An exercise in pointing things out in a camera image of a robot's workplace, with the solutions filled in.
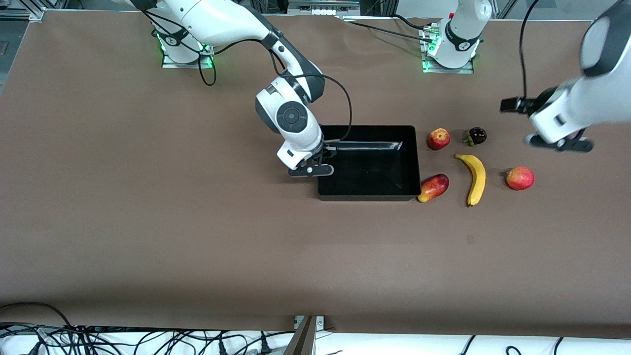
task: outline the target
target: black rectangular container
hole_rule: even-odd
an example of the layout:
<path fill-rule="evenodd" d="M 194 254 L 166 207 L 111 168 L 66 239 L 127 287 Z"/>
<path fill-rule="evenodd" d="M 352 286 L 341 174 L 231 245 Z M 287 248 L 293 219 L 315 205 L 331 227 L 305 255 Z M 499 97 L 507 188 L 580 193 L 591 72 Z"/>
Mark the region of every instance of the black rectangular container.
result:
<path fill-rule="evenodd" d="M 342 137 L 347 126 L 321 126 L 324 139 Z M 317 178 L 322 201 L 409 201 L 421 182 L 413 126 L 353 126 L 324 162 L 333 175 Z"/>

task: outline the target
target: table surface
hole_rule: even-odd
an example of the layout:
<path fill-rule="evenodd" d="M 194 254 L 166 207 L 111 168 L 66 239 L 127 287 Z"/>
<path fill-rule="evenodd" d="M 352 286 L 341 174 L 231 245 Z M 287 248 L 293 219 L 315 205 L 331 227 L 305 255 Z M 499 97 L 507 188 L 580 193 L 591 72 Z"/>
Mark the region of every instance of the table surface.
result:
<path fill-rule="evenodd" d="M 422 177 L 444 173 L 449 190 L 427 204 L 322 202 L 314 180 L 287 176 L 281 137 L 254 111 L 276 76 L 260 45 L 217 56 L 208 88 L 197 70 L 160 68 L 139 13 L 51 11 L 0 97 L 0 301 L 99 325 L 288 328 L 311 313 L 347 332 L 628 334 L 631 125 L 590 128 L 589 154 L 526 147 L 526 117 L 498 112 L 521 92 L 519 22 L 488 24 L 474 75 L 436 75 L 414 40 L 328 16 L 270 20 L 346 85 L 354 123 L 415 126 Z M 528 25 L 531 93 L 579 74 L 588 25 Z M 331 83 L 311 108 L 348 120 Z M 459 144 L 473 126 L 487 142 Z M 433 152 L 422 142 L 438 127 L 454 141 Z M 478 206 L 465 207 L 455 153 L 487 167 Z M 527 191 L 504 184 L 517 165 L 536 174 Z M 58 322 L 44 313 L 20 316 Z"/>

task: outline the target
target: gray floor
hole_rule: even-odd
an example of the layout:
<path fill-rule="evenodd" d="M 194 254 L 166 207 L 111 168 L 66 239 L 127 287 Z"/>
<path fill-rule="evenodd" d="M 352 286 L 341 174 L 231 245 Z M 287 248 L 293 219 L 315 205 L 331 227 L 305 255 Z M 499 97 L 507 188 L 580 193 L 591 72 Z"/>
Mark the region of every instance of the gray floor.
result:
<path fill-rule="evenodd" d="M 9 69 L 13 64 L 13 58 L 18 52 L 18 47 L 27 30 L 27 21 L 0 21 L 0 54 L 1 48 L 6 44 L 4 54 L 0 55 L 0 93 L 9 75 Z"/>

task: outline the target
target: banana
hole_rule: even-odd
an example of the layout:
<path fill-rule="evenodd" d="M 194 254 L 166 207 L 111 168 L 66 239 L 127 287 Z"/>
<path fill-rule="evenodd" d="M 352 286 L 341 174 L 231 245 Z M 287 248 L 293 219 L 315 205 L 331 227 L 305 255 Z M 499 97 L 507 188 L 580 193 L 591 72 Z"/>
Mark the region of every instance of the banana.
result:
<path fill-rule="evenodd" d="M 475 206 L 480 202 L 484 185 L 487 182 L 487 171 L 484 169 L 482 162 L 475 156 L 470 154 L 456 154 L 456 159 L 463 161 L 471 171 L 471 189 L 469 190 L 469 198 L 467 205 Z"/>

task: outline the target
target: apple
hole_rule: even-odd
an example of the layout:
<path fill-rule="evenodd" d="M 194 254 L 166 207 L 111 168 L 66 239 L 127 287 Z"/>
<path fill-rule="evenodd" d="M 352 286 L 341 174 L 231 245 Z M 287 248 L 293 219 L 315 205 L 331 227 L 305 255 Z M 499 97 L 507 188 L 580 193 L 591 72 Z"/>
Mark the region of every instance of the apple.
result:
<path fill-rule="evenodd" d="M 445 174 L 434 175 L 427 180 L 423 181 L 421 185 L 421 194 L 418 195 L 418 200 L 421 202 L 428 202 L 429 200 L 436 198 L 449 187 L 449 178 Z"/>
<path fill-rule="evenodd" d="M 439 128 L 427 136 L 427 146 L 431 150 L 442 149 L 449 144 L 449 140 L 449 132 L 444 128 Z"/>
<path fill-rule="evenodd" d="M 527 167 L 518 166 L 506 174 L 506 183 L 513 190 L 525 190 L 534 184 L 534 174 Z"/>

